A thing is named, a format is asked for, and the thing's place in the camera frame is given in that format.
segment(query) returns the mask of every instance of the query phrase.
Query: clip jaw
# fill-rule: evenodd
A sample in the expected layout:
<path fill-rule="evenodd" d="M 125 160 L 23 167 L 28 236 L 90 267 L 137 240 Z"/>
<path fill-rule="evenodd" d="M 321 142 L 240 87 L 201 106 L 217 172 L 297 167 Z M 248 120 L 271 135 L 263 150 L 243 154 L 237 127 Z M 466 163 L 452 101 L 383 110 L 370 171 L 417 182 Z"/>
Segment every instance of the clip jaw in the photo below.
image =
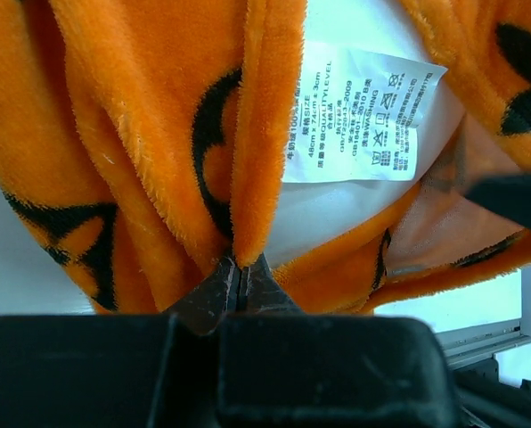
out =
<path fill-rule="evenodd" d="M 176 314 L 200 335 L 213 332 L 223 314 L 230 312 L 302 313 L 275 282 L 263 254 L 252 265 L 240 269 L 232 250 L 220 259 L 208 278 L 165 310 L 166 314 Z"/>

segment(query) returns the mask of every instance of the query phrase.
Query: white label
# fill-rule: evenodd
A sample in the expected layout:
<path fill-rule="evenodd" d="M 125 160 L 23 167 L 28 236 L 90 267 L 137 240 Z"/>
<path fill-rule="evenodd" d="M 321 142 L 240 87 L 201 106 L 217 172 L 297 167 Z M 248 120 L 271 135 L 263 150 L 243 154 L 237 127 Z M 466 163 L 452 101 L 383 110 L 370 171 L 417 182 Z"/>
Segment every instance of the white label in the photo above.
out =
<path fill-rule="evenodd" d="M 417 127 L 446 68 L 306 42 L 284 183 L 412 180 Z"/>

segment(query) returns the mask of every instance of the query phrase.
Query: black pattern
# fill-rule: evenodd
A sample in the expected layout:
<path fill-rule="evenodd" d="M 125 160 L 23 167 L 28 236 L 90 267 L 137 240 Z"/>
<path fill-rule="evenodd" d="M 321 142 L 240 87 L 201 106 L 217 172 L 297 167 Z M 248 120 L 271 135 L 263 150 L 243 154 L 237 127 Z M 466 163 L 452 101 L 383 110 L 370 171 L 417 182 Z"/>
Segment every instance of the black pattern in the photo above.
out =
<path fill-rule="evenodd" d="M 49 243 L 45 250 L 48 254 L 63 266 L 75 263 L 88 269 L 97 284 L 97 294 L 93 299 L 107 310 L 117 310 L 112 260 L 117 205 L 96 203 L 50 208 L 21 202 L 10 194 L 5 197 L 22 219 L 46 231 Z M 61 240 L 92 218 L 100 218 L 103 222 L 95 242 L 79 255 L 69 254 L 62 249 Z"/>
<path fill-rule="evenodd" d="M 467 161 L 465 144 L 459 142 L 447 152 L 437 158 L 434 166 L 429 170 L 425 185 L 429 185 L 441 193 L 451 193 L 458 187 L 465 185 Z M 443 178 L 445 169 L 453 168 L 454 177 Z"/>
<path fill-rule="evenodd" d="M 192 122 L 192 160 L 204 205 L 218 230 L 233 237 L 230 204 L 217 200 L 204 180 L 204 156 L 214 145 L 224 145 L 222 115 L 230 93 L 240 85 L 241 69 L 237 69 L 212 85 L 202 96 Z"/>
<path fill-rule="evenodd" d="M 382 241 L 380 241 L 379 255 L 376 258 L 376 269 L 374 272 L 374 280 L 372 281 L 373 291 L 380 287 L 380 281 L 382 281 L 382 277 L 387 275 L 387 267 L 384 264 L 384 251 L 388 249 L 391 242 L 392 236 L 390 231 L 387 229 L 382 236 Z"/>
<path fill-rule="evenodd" d="M 531 84 L 531 33 L 512 24 L 499 24 L 497 44 L 503 57 Z M 504 136 L 531 134 L 531 88 L 516 95 L 505 110 L 501 133 Z"/>
<path fill-rule="evenodd" d="M 458 261 L 453 263 L 452 266 L 454 266 L 455 268 L 469 268 L 470 266 L 477 265 L 478 263 L 488 261 L 493 257 L 498 256 L 499 254 L 502 254 L 503 252 L 507 251 L 507 249 L 510 248 L 519 239 L 519 234 L 520 233 L 510 235 L 502 241 L 498 242 L 497 244 L 492 245 L 491 247 L 487 247 L 482 251 L 470 254 L 469 256 L 464 257 L 463 259 L 459 259 Z"/>

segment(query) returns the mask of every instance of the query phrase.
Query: orange fleece fabric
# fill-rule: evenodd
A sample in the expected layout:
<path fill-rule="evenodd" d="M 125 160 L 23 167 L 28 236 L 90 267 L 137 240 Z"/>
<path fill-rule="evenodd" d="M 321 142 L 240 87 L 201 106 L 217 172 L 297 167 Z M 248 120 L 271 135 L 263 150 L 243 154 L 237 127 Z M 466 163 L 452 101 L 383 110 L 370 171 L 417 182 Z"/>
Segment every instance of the orange fleece fabric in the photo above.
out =
<path fill-rule="evenodd" d="M 367 312 L 531 261 L 530 231 L 458 192 L 531 170 L 523 3 L 402 0 L 493 143 L 462 138 L 462 124 L 400 200 L 275 269 L 303 309 Z M 99 312 L 159 312 L 230 245 L 241 267 L 264 249 L 305 10 L 305 0 L 0 0 L 0 187 Z"/>

